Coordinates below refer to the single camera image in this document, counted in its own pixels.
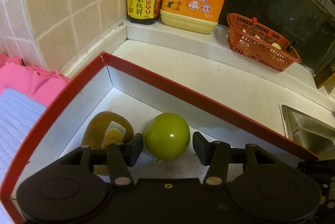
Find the stainless steel sink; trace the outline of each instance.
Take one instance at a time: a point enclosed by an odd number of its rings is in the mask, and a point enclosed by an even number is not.
[[[335,159],[335,128],[286,105],[281,107],[288,138],[321,160]]]

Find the green fruit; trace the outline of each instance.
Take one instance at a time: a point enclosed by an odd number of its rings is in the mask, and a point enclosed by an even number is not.
[[[144,142],[148,151],[162,160],[174,160],[181,156],[189,141],[190,128],[187,122],[173,113],[156,116],[144,132]]]

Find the red plastic basket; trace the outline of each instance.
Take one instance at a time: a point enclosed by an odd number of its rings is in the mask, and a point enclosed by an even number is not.
[[[252,20],[236,13],[229,13],[227,21],[230,26],[229,46],[232,51],[253,59],[263,65],[269,66],[280,72],[288,68],[292,63],[300,63],[300,57],[293,48],[290,53],[286,48],[290,46],[289,41],[277,32],[273,32],[270,39],[265,42],[263,39],[269,32],[269,28],[257,23],[256,35],[252,33]],[[273,43],[280,45],[281,50],[272,46]]]

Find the pink cloth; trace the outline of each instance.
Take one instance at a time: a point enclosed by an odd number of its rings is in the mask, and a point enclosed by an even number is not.
[[[47,71],[37,66],[22,66],[22,59],[0,55],[0,94],[6,88],[21,92],[31,99],[48,106],[70,78],[56,71]]]

